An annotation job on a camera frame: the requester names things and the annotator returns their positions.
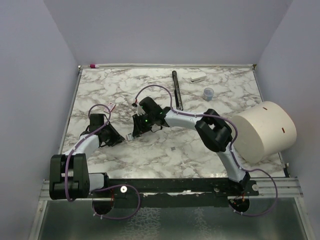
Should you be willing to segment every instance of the white cylinder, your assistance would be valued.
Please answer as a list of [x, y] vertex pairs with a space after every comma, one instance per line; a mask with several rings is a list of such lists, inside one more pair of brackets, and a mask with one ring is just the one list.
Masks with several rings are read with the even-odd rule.
[[233, 116], [231, 121], [238, 129], [234, 147], [250, 163], [257, 163], [291, 147], [297, 139], [294, 122], [271, 101], [247, 109]]

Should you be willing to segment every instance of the purple cable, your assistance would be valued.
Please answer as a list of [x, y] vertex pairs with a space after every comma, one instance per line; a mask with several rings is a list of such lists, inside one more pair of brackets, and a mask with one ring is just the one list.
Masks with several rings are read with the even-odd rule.
[[104, 105], [104, 104], [95, 104], [93, 105], [90, 109], [89, 109], [89, 112], [88, 112], [88, 117], [90, 118], [90, 112], [91, 110], [94, 108], [94, 107], [97, 107], [97, 106], [102, 106], [102, 107], [105, 107], [108, 112], [109, 112], [109, 117], [107, 118], [107, 121], [101, 126], [99, 127], [97, 130], [91, 132], [88, 136], [82, 138], [73, 148], [72, 150], [70, 151], [68, 157], [66, 158], [66, 162], [65, 162], [65, 171], [64, 171], [64, 192], [65, 192], [65, 198], [69, 201], [69, 202], [73, 202], [75, 199], [71, 199], [70, 198], [70, 195], [69, 195], [69, 190], [68, 190], [68, 170], [69, 170], [69, 163], [70, 163], [70, 158], [72, 156], [72, 154], [77, 150], [77, 148], [89, 137], [91, 137], [92, 135], [94, 135], [95, 133], [97, 133], [98, 131], [100, 131], [101, 129], [103, 129], [110, 121], [110, 118], [111, 118], [111, 111], [110, 109]]
[[143, 90], [145, 90], [146, 88], [150, 88], [150, 87], [158, 87], [158, 88], [162, 88], [162, 89], [167, 91], [167, 93], [170, 96], [170, 108], [175, 114], [180, 114], [180, 115], [184, 115], [184, 116], [188, 116], [188, 117], [209, 117], [209, 118], [221, 119], [221, 120], [224, 120], [224, 121], [228, 122], [234, 129], [234, 138], [233, 138], [233, 140], [231, 141], [231, 143], [229, 145], [229, 150], [231, 152], [232, 158], [233, 158], [236, 166], [238, 168], [240, 168], [241, 170], [243, 170], [245, 172], [249, 172], [249, 173], [252, 173], [252, 172], [255, 172], [255, 171], [263, 172], [264, 174], [266, 174], [271, 179], [271, 181], [272, 181], [272, 183], [274, 185], [274, 189], [275, 189], [275, 200], [274, 200], [272, 206], [269, 209], [267, 209], [266, 211], [263, 211], [261, 213], [256, 213], [256, 214], [247, 214], [247, 213], [243, 213], [243, 212], [239, 212], [239, 211], [233, 210], [235, 213], [237, 213], [239, 215], [242, 215], [242, 216], [246, 216], [246, 217], [259, 217], [259, 216], [262, 216], [262, 215], [265, 215], [265, 214], [271, 212], [276, 207], [277, 202], [278, 202], [278, 187], [277, 187], [277, 184], [276, 184], [275, 180], [273, 179], [273, 177], [269, 173], [267, 173], [266, 171], [264, 171], [264, 170], [262, 170], [260, 168], [255, 168], [255, 169], [252, 169], [252, 170], [248, 170], [248, 169], [242, 168], [240, 166], [240, 164], [238, 163], [237, 158], [236, 158], [236, 156], [235, 156], [235, 154], [233, 152], [233, 149], [232, 149], [232, 146], [233, 146], [234, 142], [236, 141], [236, 139], [238, 137], [238, 129], [237, 129], [236, 125], [232, 121], [230, 121], [229, 119], [227, 119], [225, 117], [222, 117], [222, 116], [215, 116], [215, 115], [209, 115], [209, 114], [196, 114], [196, 115], [194, 115], [194, 114], [190, 114], [190, 113], [177, 111], [176, 109], [174, 109], [172, 107], [173, 98], [172, 98], [171, 92], [166, 87], [158, 85], [158, 84], [151, 84], [151, 85], [148, 85], [148, 86], [145, 86], [144, 88], [142, 88], [137, 93], [137, 95], [135, 96], [135, 100], [138, 100], [138, 96], [140, 95], [140, 93]]
[[93, 210], [95, 215], [97, 215], [99, 217], [102, 217], [102, 218], [105, 218], [105, 219], [125, 220], [125, 219], [131, 218], [133, 215], [135, 215], [139, 211], [141, 199], [140, 199], [140, 195], [139, 195], [138, 190], [134, 186], [131, 186], [131, 185], [128, 185], [128, 184], [120, 184], [120, 185], [114, 185], [114, 186], [110, 186], [110, 187], [106, 187], [106, 188], [102, 188], [102, 189], [97, 189], [97, 190], [94, 190], [94, 191], [95, 192], [108, 191], [108, 190], [111, 190], [111, 189], [114, 189], [114, 188], [119, 188], [119, 187], [122, 187], [122, 186], [126, 186], [126, 187], [129, 187], [129, 188], [132, 188], [136, 192], [136, 195], [138, 196], [138, 205], [137, 205], [136, 209], [134, 210], [134, 212], [131, 213], [128, 216], [123, 216], [123, 217], [113, 217], [113, 216], [99, 215], [99, 214], [97, 214], [97, 212], [95, 210], [95, 206], [92, 204], [92, 210]]

